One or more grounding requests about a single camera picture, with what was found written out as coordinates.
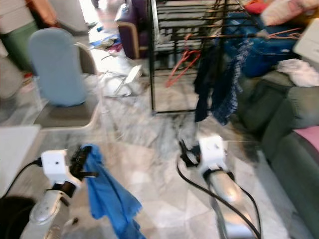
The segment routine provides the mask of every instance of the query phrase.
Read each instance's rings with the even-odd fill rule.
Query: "marble floor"
[[[193,113],[152,116],[147,77],[139,79],[136,84],[143,89],[137,97],[103,99],[107,111],[101,119],[107,123],[107,141],[101,137],[99,124],[84,134],[43,132],[43,144],[38,153],[67,148],[71,154],[77,143],[96,143],[101,147],[111,174],[141,202],[143,209],[136,220],[146,238],[217,239],[215,213],[209,197],[184,182],[175,169],[180,154],[179,139],[191,147],[196,144],[198,135],[217,133],[225,141],[227,162],[235,172],[237,183],[257,202],[263,238],[312,238],[266,163],[258,143],[240,129],[236,117],[222,127],[212,117],[195,124]],[[157,104],[162,109],[165,106],[183,108],[185,102],[192,106],[196,99],[187,79],[168,90],[160,77],[156,80],[156,88]],[[21,104],[6,125],[32,123],[35,113],[30,106],[29,103]],[[204,185],[195,170],[186,169],[182,163],[180,166],[187,177]],[[30,168],[11,193],[39,199],[47,187],[41,169]],[[246,207],[254,218],[248,201]],[[85,184],[74,197],[71,216],[78,217],[79,223],[66,227],[64,239],[116,238],[107,218],[96,221],[90,216]]]

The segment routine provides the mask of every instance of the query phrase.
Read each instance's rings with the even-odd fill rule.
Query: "clothes drying rack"
[[[176,64],[184,51],[185,36],[189,35],[188,42],[190,45],[192,44],[192,50],[203,50],[212,44],[213,39],[218,38],[219,51],[215,70],[218,71],[217,75],[219,75],[223,66],[225,40],[229,38],[256,37],[256,34],[244,35],[236,33],[241,27],[255,26],[259,29],[261,28],[239,0],[147,0],[146,2],[150,23],[149,69],[152,115],[193,112],[195,109],[156,110],[155,72],[172,70],[172,67],[155,68],[155,61],[159,53],[162,56],[164,52],[167,57],[172,54],[174,64]],[[230,17],[228,15],[234,12],[243,12],[245,14],[241,17]],[[237,25],[229,24],[232,19],[241,19],[243,22]],[[236,27],[236,30],[232,31],[232,34],[226,34],[225,29],[227,27]],[[217,29],[220,33],[212,33],[213,30]],[[185,69],[185,66],[179,67],[177,70],[183,69]],[[186,75],[191,74],[196,74],[196,71],[186,73]]]

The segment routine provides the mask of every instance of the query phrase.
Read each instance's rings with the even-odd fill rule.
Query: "white cloth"
[[[306,61],[299,59],[280,61],[277,71],[288,74],[296,86],[319,86],[319,73]]]

